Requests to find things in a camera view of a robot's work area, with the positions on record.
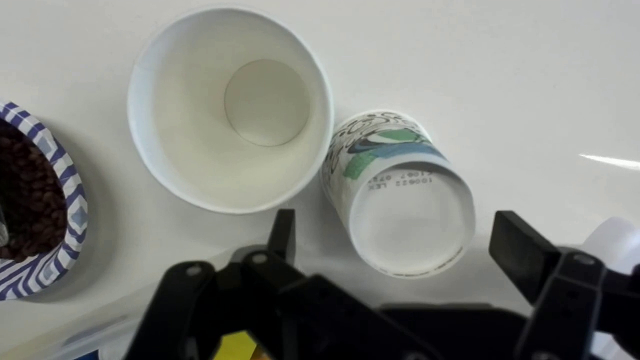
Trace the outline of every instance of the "striped plate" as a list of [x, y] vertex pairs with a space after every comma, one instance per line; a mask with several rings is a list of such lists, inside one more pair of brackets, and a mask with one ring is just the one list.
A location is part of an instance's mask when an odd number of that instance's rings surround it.
[[30, 139], [55, 166], [67, 201], [65, 243], [25, 262], [0, 260], [0, 300], [27, 299], [62, 279], [78, 260], [87, 234], [87, 197], [73, 159], [45, 125], [12, 103], [0, 103], [0, 120]]

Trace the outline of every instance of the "white paper cup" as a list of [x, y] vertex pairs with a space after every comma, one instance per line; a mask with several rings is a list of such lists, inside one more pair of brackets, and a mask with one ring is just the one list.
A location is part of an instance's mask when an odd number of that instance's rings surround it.
[[300, 193], [322, 166], [335, 125], [311, 50], [283, 25], [235, 8], [184, 17], [146, 46], [129, 120], [161, 184], [229, 215]]
[[359, 255], [390, 276], [454, 265], [475, 238], [475, 201], [423, 127], [369, 112], [335, 135], [322, 184]]

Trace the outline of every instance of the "coffee beans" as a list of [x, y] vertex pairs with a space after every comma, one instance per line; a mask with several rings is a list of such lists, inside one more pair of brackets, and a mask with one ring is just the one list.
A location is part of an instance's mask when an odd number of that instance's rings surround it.
[[0, 203], [11, 232], [0, 258], [25, 260], [56, 248], [67, 231], [56, 173], [22, 132], [0, 120]]

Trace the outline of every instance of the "yellow part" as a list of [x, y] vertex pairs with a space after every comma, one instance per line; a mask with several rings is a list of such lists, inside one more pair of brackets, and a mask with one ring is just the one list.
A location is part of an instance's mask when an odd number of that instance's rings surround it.
[[223, 338], [214, 360], [250, 360], [257, 352], [257, 342], [246, 332], [235, 332]]

